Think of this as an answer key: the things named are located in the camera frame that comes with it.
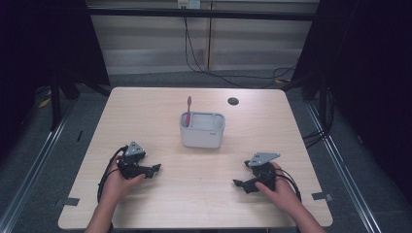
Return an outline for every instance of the person's right hand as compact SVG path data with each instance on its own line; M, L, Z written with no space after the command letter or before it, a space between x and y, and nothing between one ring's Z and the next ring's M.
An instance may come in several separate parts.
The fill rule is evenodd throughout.
M279 170L281 167L277 163L271 162L271 164L276 168L277 174L285 176L284 173ZM274 191L259 182L256 182L256 187L263 192L277 208L286 213L290 213L301 206L299 199L287 180L277 177L273 182L276 184Z

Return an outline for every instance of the white bin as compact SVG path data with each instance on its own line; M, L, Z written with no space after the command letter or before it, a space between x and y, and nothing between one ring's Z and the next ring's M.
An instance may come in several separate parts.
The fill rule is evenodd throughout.
M219 148L225 126L224 116L218 113L190 112L187 127L187 114L182 113L180 117L182 144L191 148Z

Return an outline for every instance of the table top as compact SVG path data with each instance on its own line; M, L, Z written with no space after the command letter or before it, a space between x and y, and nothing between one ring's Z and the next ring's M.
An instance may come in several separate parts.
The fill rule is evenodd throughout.
M179 119L188 108L225 117L218 149L183 146ZM230 105L235 97L238 105ZM86 228L97 205L97 184L120 147L131 141L146 151L142 166L161 163L160 171L134 187L117 206L116 228L213 229L294 226L263 195L246 194L233 179L254 176L244 165L256 152L277 152L276 158L299 187L303 205L322 226L332 224L325 200L285 93L281 90L227 88L117 87L100 118L58 225Z

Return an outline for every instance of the aluminum rail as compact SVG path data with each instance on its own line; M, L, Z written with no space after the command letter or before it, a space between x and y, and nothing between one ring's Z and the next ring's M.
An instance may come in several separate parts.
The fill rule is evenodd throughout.
M46 166L46 162L48 161L52 153L52 149L54 148L55 143L60 137L60 134L66 124L66 120L74 109L75 105L75 101L70 103L68 110L61 122L53 131L50 132L48 139L43 144L42 149L40 150L30 171L26 175L23 183L15 194L15 197L10 202L3 216L0 218L0 233L10 233L15 227L17 219L20 216L24 205L28 201L34 186L39 180L43 168Z
M313 104L308 104L307 107L314 123L316 124L316 127L318 128L318 131L321 132L323 128L319 120L318 110ZM329 152L330 158L333 161L333 164L335 165L335 168L340 178L342 179L342 182L344 183L367 232L381 233L381 228L379 227L379 224L373 212L364 200L361 191L358 189L358 186L355 180L353 179L351 173L349 172L349 169L346 166L345 161L343 160L339 150L337 149L336 144L334 144L330 135L326 135L323 141L327 151Z
M334 16L319 17L316 14L303 13L270 13L270 12L240 12L221 10L193 9L145 9L145 8L113 8L88 7L81 8L49 8L60 13L84 13L93 16L128 16L128 17L209 17L209 18L243 18L269 19L287 21L314 21L318 18L337 18Z

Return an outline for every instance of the black cable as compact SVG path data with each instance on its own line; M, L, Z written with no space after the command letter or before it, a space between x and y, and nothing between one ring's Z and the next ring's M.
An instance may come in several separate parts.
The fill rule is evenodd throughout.
M264 85L264 86L258 87L258 88L263 89L263 88L267 88L267 87L273 85L273 83L275 82L275 79L276 79L276 78L279 78L279 77L282 77L282 76L286 75L289 71L294 70L294 67L296 66L296 65L293 65L292 67L277 68L277 69L275 69L275 70L273 71L272 77L241 76L241 75L222 76L222 75L217 75L217 74L214 74L214 73L211 73L211 72L204 71L204 70L199 66L199 64L198 64L198 62L197 62L197 60L196 60L196 57L195 57L195 55L194 55L193 45L192 45L192 43L191 43L191 38L190 38L189 30L188 30L188 20L187 20L186 17L184 17L184 22L185 22L185 28L186 28L186 30L185 30L185 32L186 32L186 36L185 36L186 63L187 63L187 65L188 65L188 67L191 69L191 71L193 71L193 72L200 73L200 74L205 74L205 75L208 75L208 76L210 76L210 77L219 78L219 79L224 80L224 81L227 82L227 83L233 84L233 85L235 85L235 86L237 86L237 87L241 87L241 88L253 88L253 87L248 87L248 86L244 86L244 85L241 85L241 84L238 84L238 83L234 83L234 82L232 82L232 81L230 81L230 80L228 80L228 79L226 79L226 78L247 78L247 79L270 80L270 83L269 83L269 84L266 84L266 85ZM197 67L198 70L193 69L193 68L190 66L190 64L189 64L188 41L189 41L189 45L190 45L191 56L193 57L194 63L195 63L195 65L196 65L196 67ZM275 76L275 73L276 73L278 70L281 70L281 69L287 69L287 70L286 70L284 73Z
M330 90L327 91L326 100L327 100L327 104L328 104L328 108L327 108L328 109L328 117L326 119L326 125L321 130L317 130L315 132L310 133L309 135L306 135L306 136L302 137L303 140L311 139L311 138L316 137L314 139L311 139L310 141L305 142L305 145L306 145L307 149L311 148L312 146L314 146L318 142L320 142L322 139L324 139L328 135L328 133L330 131L330 128L332 127L333 119L334 119L335 102L334 102L334 99L332 97L332 94L331 94Z
M109 169L110 169L113 161L115 160L116 156L118 155L118 153L119 153L120 151L125 152L125 151L127 151L127 149L128 149L128 146L125 146L125 147L122 147L122 148L118 149L118 151L116 151L115 154L113 154L112 158L110 158L109 164L107 165L106 170L105 170L104 173L103 173L102 179L100 180L99 188L97 189L97 203L100 202L100 198L101 198L102 192L103 192L104 183L106 182L107 178L109 177L110 174L112 174L113 172L115 172L115 171L118 170L118 169L115 169L115 170L109 172ZM113 229L114 229L113 223L111 222L111 223L110 223L110 228L109 228L109 231L108 231L108 232L109 232L109 233L112 232Z
M275 168L275 170L282 171L282 172L284 172L285 174L288 175L288 176L284 176L284 175L276 174L276 177L280 177L280 178L283 178L283 179L287 180L287 181L293 186L294 193L296 194L297 199L299 199L299 201L300 201L300 203L301 203L301 202L302 202L302 197L301 197L301 195L300 195L299 188L297 187L297 184L296 184L296 182L294 181L294 179L292 178L292 176L291 176L289 173L287 173L285 170L283 170L283 169Z

